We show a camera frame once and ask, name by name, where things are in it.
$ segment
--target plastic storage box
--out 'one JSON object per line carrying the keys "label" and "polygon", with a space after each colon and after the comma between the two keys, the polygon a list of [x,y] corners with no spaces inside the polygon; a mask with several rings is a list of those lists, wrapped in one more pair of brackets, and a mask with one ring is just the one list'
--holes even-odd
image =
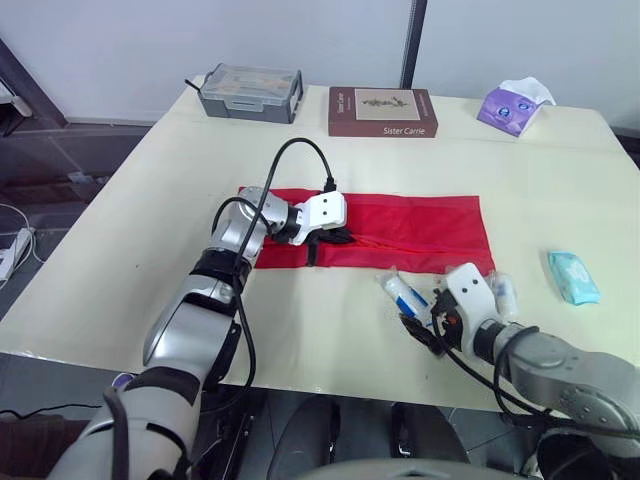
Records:
{"label": "plastic storage box", "polygon": [[300,70],[220,63],[207,74],[198,96],[210,117],[291,123],[302,93]]}

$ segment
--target box lid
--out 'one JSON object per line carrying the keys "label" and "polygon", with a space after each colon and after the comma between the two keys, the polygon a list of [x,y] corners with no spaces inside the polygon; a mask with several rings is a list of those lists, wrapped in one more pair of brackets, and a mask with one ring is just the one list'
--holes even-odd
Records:
{"label": "box lid", "polygon": [[205,100],[223,100],[230,109],[260,111],[263,105],[288,102],[298,73],[221,63],[205,77],[200,95]]}

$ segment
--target power strip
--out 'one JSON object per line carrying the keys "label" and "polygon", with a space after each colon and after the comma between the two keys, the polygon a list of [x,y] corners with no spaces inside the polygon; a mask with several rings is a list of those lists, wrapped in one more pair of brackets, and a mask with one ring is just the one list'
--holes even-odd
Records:
{"label": "power strip", "polygon": [[6,282],[13,275],[13,270],[22,258],[22,254],[31,243],[31,235],[34,228],[21,228],[13,239],[11,246],[5,250],[0,250],[0,282]]}

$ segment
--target book cover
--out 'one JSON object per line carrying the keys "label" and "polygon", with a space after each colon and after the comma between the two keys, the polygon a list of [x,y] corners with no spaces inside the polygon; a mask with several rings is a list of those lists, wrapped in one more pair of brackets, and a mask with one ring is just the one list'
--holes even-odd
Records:
{"label": "book cover", "polygon": [[333,137],[434,137],[438,130],[429,92],[423,89],[331,87]]}

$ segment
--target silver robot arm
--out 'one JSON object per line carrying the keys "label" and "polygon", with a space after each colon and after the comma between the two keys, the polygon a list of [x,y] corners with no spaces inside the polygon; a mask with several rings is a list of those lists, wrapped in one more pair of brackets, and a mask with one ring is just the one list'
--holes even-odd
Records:
{"label": "silver robot arm", "polygon": [[[250,187],[240,197],[257,206],[262,192]],[[238,271],[234,263],[254,210],[243,203],[230,208],[228,219],[217,225],[209,246],[147,335],[144,371],[121,391],[110,392],[107,406],[49,478],[137,480],[185,475],[202,386],[211,376],[217,382],[226,375],[230,360],[221,364],[219,359],[232,358],[240,334],[233,321],[234,275],[243,288],[267,235],[300,245],[314,230],[346,223],[346,203],[339,192],[316,195],[295,207],[269,192],[262,210],[269,228],[262,221],[255,225]],[[230,356],[224,352],[229,348]],[[108,408],[114,402],[119,411]]]}
{"label": "silver robot arm", "polygon": [[499,374],[524,398],[575,422],[565,431],[588,436],[607,455],[640,457],[640,374],[632,364],[503,323],[493,293],[471,263],[446,275],[437,296],[432,313],[443,319],[442,339],[450,348],[491,365],[501,356]]}

